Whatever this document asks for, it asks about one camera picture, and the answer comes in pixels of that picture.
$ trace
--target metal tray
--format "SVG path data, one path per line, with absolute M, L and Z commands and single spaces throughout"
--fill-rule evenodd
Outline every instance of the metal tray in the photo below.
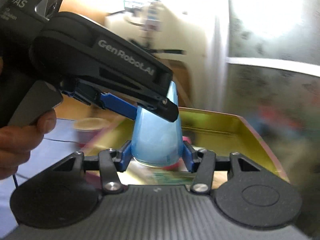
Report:
M 237 115 L 210 112 L 180 107 L 180 119 L 183 136 L 190 138 L 195 147 L 213 150 L 217 155 L 228 156 L 231 152 L 241 152 L 272 173 L 288 181 L 280 162 L 259 134 L 248 122 Z M 96 155 L 107 148 L 120 148 L 131 139 L 134 122 L 119 118 L 109 128 L 97 135 L 83 151 L 86 155 Z M 193 175 L 180 171 L 160 171 L 131 163 L 125 177 L 128 184 L 161 184 L 170 179 L 177 183 L 190 182 Z

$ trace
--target ribbed black surface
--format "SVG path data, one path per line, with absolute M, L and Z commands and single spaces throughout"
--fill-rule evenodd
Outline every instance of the ribbed black surface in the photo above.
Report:
M 293 226 L 272 231 L 240 227 L 223 217 L 208 196 L 184 186 L 130 186 L 104 197 L 87 219 L 61 229 L 20 226 L 5 240 L 243 240 L 308 239 Z

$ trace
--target circular pad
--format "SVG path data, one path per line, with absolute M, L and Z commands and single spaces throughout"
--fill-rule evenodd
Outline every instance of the circular pad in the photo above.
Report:
M 240 172 L 215 191 L 215 202 L 228 217 L 254 228 L 285 226 L 302 204 L 293 186 L 268 171 Z
M 60 228 L 87 216 L 98 203 L 98 192 L 84 179 L 64 172 L 34 177 L 10 199 L 18 223 L 34 228 Z
M 242 197 L 249 204 L 258 207 L 268 207 L 277 203 L 279 200 L 279 193 L 264 185 L 253 185 L 245 188 L 242 191 Z

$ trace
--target camera lens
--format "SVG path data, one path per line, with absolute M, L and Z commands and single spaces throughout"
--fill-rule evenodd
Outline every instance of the camera lens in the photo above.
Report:
M 58 1 L 55 1 L 47 10 L 46 18 L 50 18 L 52 14 L 54 13 L 55 9 L 57 8 Z

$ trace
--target blurred background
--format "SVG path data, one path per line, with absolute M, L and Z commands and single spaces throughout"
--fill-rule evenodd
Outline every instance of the blurred background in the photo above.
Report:
M 320 233 L 320 0 L 63 0 L 171 68 L 179 105 L 236 114 L 260 134 Z M 59 118 L 118 116 L 71 98 Z

